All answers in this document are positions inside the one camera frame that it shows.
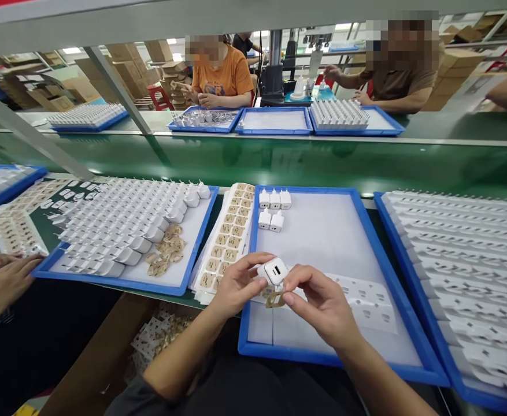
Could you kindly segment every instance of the brown shirt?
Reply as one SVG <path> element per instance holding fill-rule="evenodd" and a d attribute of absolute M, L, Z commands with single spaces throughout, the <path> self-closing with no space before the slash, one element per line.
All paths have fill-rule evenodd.
<path fill-rule="evenodd" d="M 443 52 L 444 44 L 440 42 L 438 50 L 439 64 L 442 61 Z M 437 70 L 429 69 L 367 70 L 365 68 L 357 77 L 360 84 L 373 80 L 372 99 L 374 101 L 389 101 L 404 98 L 424 88 L 434 87 L 437 75 Z"/>

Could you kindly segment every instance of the orange t-shirt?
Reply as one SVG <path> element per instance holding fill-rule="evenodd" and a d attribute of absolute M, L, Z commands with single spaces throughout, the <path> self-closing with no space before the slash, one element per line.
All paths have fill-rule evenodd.
<path fill-rule="evenodd" d="M 224 96 L 242 95 L 253 90 L 247 61 L 243 53 L 232 46 L 228 46 L 228 54 L 217 69 L 194 66 L 191 86 L 197 92 Z"/>

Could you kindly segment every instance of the white charger housing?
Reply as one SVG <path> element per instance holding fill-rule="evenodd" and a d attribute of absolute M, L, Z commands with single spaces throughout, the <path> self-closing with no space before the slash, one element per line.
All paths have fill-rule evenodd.
<path fill-rule="evenodd" d="M 264 277 L 270 284 L 279 286 L 284 281 L 284 278 L 288 276 L 288 268 L 282 259 L 276 257 L 259 266 L 257 274 L 260 277 Z"/>
<path fill-rule="evenodd" d="M 292 208 L 292 197 L 288 190 L 280 191 L 280 209 Z"/>
<path fill-rule="evenodd" d="M 271 226 L 271 214 L 269 213 L 268 208 L 265 208 L 263 211 L 259 212 L 259 228 L 269 229 Z"/>
<path fill-rule="evenodd" d="M 271 206 L 271 197 L 263 188 L 263 191 L 259 194 L 259 208 L 268 208 L 269 206 Z"/>
<path fill-rule="evenodd" d="M 276 190 L 271 192 L 271 209 L 280 209 L 280 195 Z"/>
<path fill-rule="evenodd" d="M 280 232 L 282 230 L 282 226 L 284 225 L 284 217 L 282 216 L 282 211 L 278 210 L 276 214 L 274 214 L 271 218 L 271 225 L 269 230 L 274 232 Z"/>

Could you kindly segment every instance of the blue crate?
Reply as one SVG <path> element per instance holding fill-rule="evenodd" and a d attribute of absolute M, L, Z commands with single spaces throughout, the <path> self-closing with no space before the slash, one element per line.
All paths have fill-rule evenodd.
<path fill-rule="evenodd" d="M 485 393 L 483 391 L 467 387 L 463 383 L 462 375 L 456 366 L 454 358 L 452 357 L 448 343 L 440 330 L 438 320 L 432 312 L 430 302 L 423 290 L 421 281 L 415 272 L 413 263 L 409 259 L 408 252 L 402 243 L 401 237 L 398 234 L 394 223 L 392 222 L 392 218 L 386 210 L 384 202 L 382 201 L 383 195 L 383 192 L 375 192 L 376 208 L 378 209 L 380 218 L 384 223 L 384 228 L 390 238 L 392 248 L 396 253 L 399 265 L 405 275 L 409 289 L 415 300 L 415 306 L 419 312 L 418 316 L 421 317 L 423 325 L 425 326 L 427 333 L 430 335 L 432 345 L 438 352 L 438 355 L 444 364 L 444 368 L 448 378 L 452 382 L 452 386 L 466 402 L 507 414 L 507 398 L 495 396 L 490 393 Z"/>
<path fill-rule="evenodd" d="M 17 183 L 12 184 L 10 187 L 0 192 L 0 205 L 5 202 L 9 202 L 15 196 L 22 193 L 31 185 L 33 185 L 34 182 L 37 181 L 37 179 L 42 178 L 48 173 L 48 170 L 47 168 L 45 168 L 45 166 L 30 166 L 30 168 L 34 168 L 35 171 L 33 171 L 32 173 L 25 176 Z M 0 169 L 17 169 L 17 168 L 14 165 L 0 165 Z"/>
<path fill-rule="evenodd" d="M 209 206 L 207 207 L 207 211 L 205 212 L 205 218 L 203 219 L 201 227 L 199 228 L 199 234 L 197 235 L 197 238 L 195 240 L 194 248 L 190 255 L 190 260 L 188 261 L 186 271 L 184 272 L 184 277 L 179 287 L 144 283 L 119 277 L 95 276 L 93 274 L 51 272 L 50 269 L 64 255 L 63 250 L 70 247 L 70 244 L 64 242 L 61 242 L 57 247 L 55 247 L 53 252 L 51 252 L 51 254 L 44 261 L 42 261 L 38 267 L 34 269 L 34 271 L 32 272 L 32 276 L 39 278 L 82 281 L 87 283 L 108 285 L 111 287 L 119 287 L 124 289 L 133 289 L 165 295 L 182 296 L 185 293 L 186 288 L 188 286 L 188 282 L 191 277 L 191 272 L 193 270 L 195 260 L 197 258 L 199 245 L 201 244 L 201 240 L 203 239 L 203 235 L 205 234 L 207 222 L 209 221 L 209 216 L 211 210 L 213 209 L 214 200 L 217 198 L 217 194 L 219 193 L 219 187 L 209 186 L 209 189 L 211 191 Z"/>
<path fill-rule="evenodd" d="M 244 129 L 240 127 L 236 127 L 236 133 L 245 134 L 245 135 L 310 135 L 313 131 L 313 125 L 311 123 L 311 118 L 309 117 L 309 111 L 306 107 L 262 107 L 262 108 L 245 108 L 243 109 L 242 115 L 240 117 L 240 121 L 247 117 L 248 113 L 287 113 L 287 112 L 303 112 L 305 116 L 305 124 L 307 126 L 306 129 Z"/>
<path fill-rule="evenodd" d="M 184 114 L 192 112 L 194 110 L 206 110 L 205 107 L 199 107 L 199 106 L 193 106 L 188 108 Z M 241 109 L 227 109 L 224 107 L 216 107 L 211 110 L 228 110 L 228 111 L 236 111 L 238 110 L 238 113 L 236 114 L 236 118 L 234 121 L 230 124 L 229 127 L 194 127 L 194 126 L 178 126 L 174 124 L 174 121 L 171 121 L 170 124 L 167 126 L 172 131 L 181 131 L 181 132 L 195 132 L 195 133 L 230 133 L 236 123 L 238 122 L 240 116 L 242 115 L 243 108 Z"/>
<path fill-rule="evenodd" d="M 309 115 L 313 120 L 313 129 L 315 130 L 316 135 L 320 136 L 391 136 L 395 137 L 405 132 L 405 127 L 403 127 L 400 123 L 395 121 L 392 117 L 390 117 L 383 109 L 379 106 L 361 106 L 364 110 L 375 110 L 378 112 L 384 119 L 390 124 L 389 129 L 320 129 L 317 127 L 315 123 L 314 116 L 309 109 Z"/>
<path fill-rule="evenodd" d="M 119 122 L 127 115 L 128 112 L 124 110 L 124 113 L 121 113 L 118 116 L 111 118 L 108 121 L 105 121 L 103 124 L 97 127 L 66 126 L 66 127 L 53 127 L 53 130 L 55 130 L 58 133 L 97 133 L 105 130 L 107 127 L 111 127 L 113 124 Z"/>
<path fill-rule="evenodd" d="M 259 193 L 263 190 L 263 188 L 265 188 L 267 192 L 271 192 L 273 189 L 275 189 L 275 187 L 261 185 L 258 185 L 255 188 L 250 252 L 255 252 L 257 250 Z M 393 363 L 390 364 L 390 367 L 404 380 L 449 387 L 450 381 L 448 380 L 448 377 L 446 376 L 446 373 L 440 361 L 438 361 L 436 353 L 432 349 L 431 344 L 428 341 L 425 332 L 423 331 L 423 327 L 417 319 L 417 315 L 413 311 L 413 308 L 408 301 L 404 289 L 402 288 L 402 285 L 399 282 L 398 277 L 396 276 L 386 253 L 384 252 L 384 248 L 380 244 L 379 238 L 376 234 L 375 229 L 373 228 L 373 225 L 371 224 L 367 210 L 363 206 L 363 202 L 357 190 L 354 188 L 302 188 L 286 186 L 278 186 L 277 188 L 286 188 L 291 194 L 344 194 L 351 196 L 357 214 L 359 215 L 359 219 L 363 225 L 364 231 L 367 234 L 371 248 L 375 253 L 375 257 L 379 263 L 384 278 L 386 279 L 388 289 L 394 298 L 394 301 L 396 302 L 405 328 L 407 329 L 415 350 L 419 355 L 419 359 L 423 364 L 422 368 L 408 365 L 398 365 Z M 249 342 L 247 340 L 247 334 L 249 331 L 249 317 L 251 313 L 250 308 L 250 302 L 247 302 L 242 311 L 242 322 L 240 324 L 240 333 L 238 340 L 238 351 L 240 354 L 342 367 L 342 362 L 337 355 L 330 355 L 322 352 L 314 352 L 299 348 L 279 347 L 268 344 Z"/>

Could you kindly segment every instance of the black pants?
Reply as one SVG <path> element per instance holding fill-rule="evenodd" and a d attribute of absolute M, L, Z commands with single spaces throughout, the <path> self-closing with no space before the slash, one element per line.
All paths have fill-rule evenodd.
<path fill-rule="evenodd" d="M 121 292 L 66 280 L 36 279 L 0 327 L 0 416 L 54 388 L 83 351 Z"/>

